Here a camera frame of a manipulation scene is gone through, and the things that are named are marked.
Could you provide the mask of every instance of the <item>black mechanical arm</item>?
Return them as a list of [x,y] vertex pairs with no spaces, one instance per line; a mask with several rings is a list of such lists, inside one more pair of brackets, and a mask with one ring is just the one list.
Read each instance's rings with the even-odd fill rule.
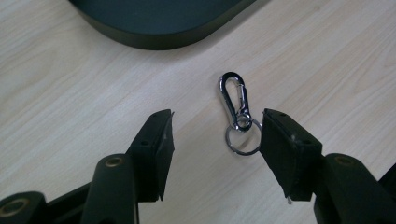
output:
[[138,224],[138,203],[163,198],[174,149],[172,113],[151,115],[125,154],[101,159],[91,183],[46,203],[39,192],[0,202],[1,224]]
[[[260,153],[285,197],[310,201],[319,224],[396,223],[396,165],[377,182],[347,155],[322,144],[288,115],[264,110]],[[138,203],[163,198],[174,151],[170,110],[149,117],[125,154],[103,158],[91,183],[46,203],[39,192],[0,202],[1,224],[138,224]]]
[[396,165],[379,183],[358,160],[321,155],[322,144],[288,115],[265,109],[260,153],[285,197],[316,194],[319,224],[396,223]]

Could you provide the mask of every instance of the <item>carabiner clip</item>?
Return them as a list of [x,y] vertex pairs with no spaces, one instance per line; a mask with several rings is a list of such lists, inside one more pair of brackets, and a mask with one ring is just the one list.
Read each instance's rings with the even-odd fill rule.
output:
[[[229,78],[233,81],[233,83],[236,84],[236,87],[238,88],[240,107],[237,111],[235,111],[230,95],[228,94],[227,89],[225,88],[225,84]],[[245,88],[244,80],[238,74],[233,72],[224,74],[219,79],[219,93],[222,96],[222,102],[225,108],[228,109],[227,114],[230,119],[230,126],[225,131],[225,141],[228,147],[236,154],[242,156],[250,156],[258,152],[260,146],[257,146],[255,149],[251,151],[244,152],[234,147],[230,140],[230,131],[232,129],[237,130],[238,132],[241,133],[245,133],[251,128],[253,123],[257,126],[257,128],[259,128],[260,132],[262,132],[262,125],[257,120],[253,119],[250,116],[250,111],[248,109],[248,92],[247,89]]]
[[[238,89],[240,107],[237,111],[235,111],[233,102],[231,101],[230,95],[225,87],[228,79],[232,80]],[[230,120],[230,126],[238,132],[247,132],[251,128],[253,118],[250,116],[248,109],[248,92],[245,88],[244,80],[234,72],[224,74],[219,79],[219,94],[222,96],[222,102],[225,108],[228,109],[229,113],[227,114]]]

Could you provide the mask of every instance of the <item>light wood grain surface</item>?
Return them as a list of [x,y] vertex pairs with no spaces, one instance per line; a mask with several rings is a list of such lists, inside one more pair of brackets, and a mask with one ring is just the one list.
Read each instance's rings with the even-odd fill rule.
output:
[[351,155],[375,178],[396,162],[394,0],[259,0],[167,51],[114,42],[65,0],[2,0],[0,198],[38,190],[51,201],[86,184],[170,108],[165,197],[140,204],[142,224],[316,223],[313,202],[288,205],[260,154],[226,147],[216,84],[228,71],[245,80],[255,119],[285,112],[324,154]]

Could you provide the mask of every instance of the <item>split ring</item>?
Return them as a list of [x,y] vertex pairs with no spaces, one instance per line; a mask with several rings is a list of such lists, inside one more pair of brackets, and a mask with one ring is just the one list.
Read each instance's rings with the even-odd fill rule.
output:
[[[253,119],[252,122],[260,129],[260,133],[261,133],[262,125],[255,119]],[[235,130],[235,129],[232,126],[229,126],[227,128],[227,131],[225,132],[225,141],[226,141],[228,147],[230,148],[230,150],[232,150],[233,152],[235,152],[236,154],[241,155],[241,156],[250,156],[250,155],[253,155],[254,153],[259,151],[260,145],[258,145],[255,149],[253,149],[249,152],[243,152],[243,151],[237,149],[236,147],[234,147],[230,140],[230,131],[231,130]]]

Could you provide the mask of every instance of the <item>key ring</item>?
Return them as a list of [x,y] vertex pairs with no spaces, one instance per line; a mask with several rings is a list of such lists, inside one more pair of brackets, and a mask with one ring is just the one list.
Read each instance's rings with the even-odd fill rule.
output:
[[[260,129],[260,132],[262,132],[262,125],[256,119],[253,119],[252,122]],[[230,131],[231,130],[233,130],[233,127],[228,126],[227,130],[225,131],[225,141],[226,141],[228,147],[234,153],[241,155],[241,156],[250,156],[260,150],[260,145],[258,145],[255,149],[253,149],[252,151],[249,151],[249,152],[243,152],[243,151],[237,149],[236,147],[234,147],[230,140]]]
[[[240,107],[237,111],[235,111],[235,108],[233,107],[233,102],[231,101],[230,95],[227,92],[227,89],[225,87],[227,80],[230,79],[233,81],[233,83],[236,85],[238,89],[238,97],[239,97],[239,103]],[[254,123],[259,129],[260,132],[262,132],[262,125],[255,119],[253,119],[250,116],[249,108],[248,108],[248,92],[245,87],[245,82],[244,80],[236,73],[229,72],[224,74],[220,79],[219,79],[219,94],[223,98],[223,104],[224,107],[228,110],[229,113],[227,113],[229,120],[230,120],[230,126],[227,128],[225,132],[225,141],[227,143],[227,146],[235,152],[238,155],[241,156],[250,156],[259,151],[260,146],[257,146],[255,149],[249,152],[243,152],[233,146],[230,140],[230,131],[232,129],[237,130],[238,132],[245,133],[248,130],[250,130],[252,124]]]

